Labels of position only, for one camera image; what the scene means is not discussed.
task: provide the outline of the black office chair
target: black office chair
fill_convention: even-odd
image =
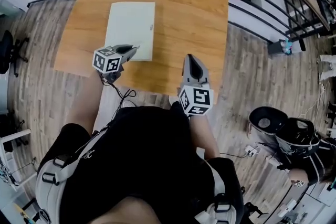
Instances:
[[[22,57],[19,52],[25,42],[29,42],[29,38],[25,38],[22,41],[16,40],[15,44],[13,42],[13,36],[8,30],[5,31],[5,34],[0,41],[0,74],[5,74],[9,69],[9,64],[14,65],[14,75],[19,76],[16,73],[16,61],[18,58],[21,58],[24,62],[28,62],[28,59]]]
[[[248,202],[244,206],[244,215],[243,218],[241,219],[240,224],[253,224],[253,222],[250,220],[250,216],[254,213],[257,212],[259,214],[258,219],[266,219],[269,217],[269,213],[263,213],[259,210],[259,208],[250,202]]]

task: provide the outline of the white paper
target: white paper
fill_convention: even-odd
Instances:
[[[140,46],[131,61],[152,61],[155,2],[116,2],[111,5],[105,47]]]

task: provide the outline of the small box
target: small box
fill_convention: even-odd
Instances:
[[[103,74],[116,72],[120,68],[121,57],[111,49],[102,47],[95,50],[92,66]]]
[[[178,96],[187,115],[205,115],[214,104],[214,90],[184,86]]]

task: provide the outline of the black and white device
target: black and white device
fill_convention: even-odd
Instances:
[[[209,73],[203,63],[188,54],[184,58],[183,81],[178,95],[184,113],[205,115],[214,104],[214,91],[209,86]]]
[[[139,46],[124,44],[96,49],[93,54],[92,66],[110,84],[113,84],[124,70],[122,64],[131,60],[138,48]]]

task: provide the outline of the backpack strap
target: backpack strap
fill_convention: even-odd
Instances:
[[[225,195],[225,184],[219,173],[206,161],[214,177],[215,202],[210,204],[206,210],[200,212],[195,219],[200,224],[235,224],[237,212],[230,200]]]
[[[65,166],[65,160],[57,157],[42,166],[36,180],[36,200],[40,208],[47,213],[49,223],[59,224],[59,209],[66,181],[75,172],[80,159],[93,148],[106,130],[103,129],[94,136],[73,163]]]

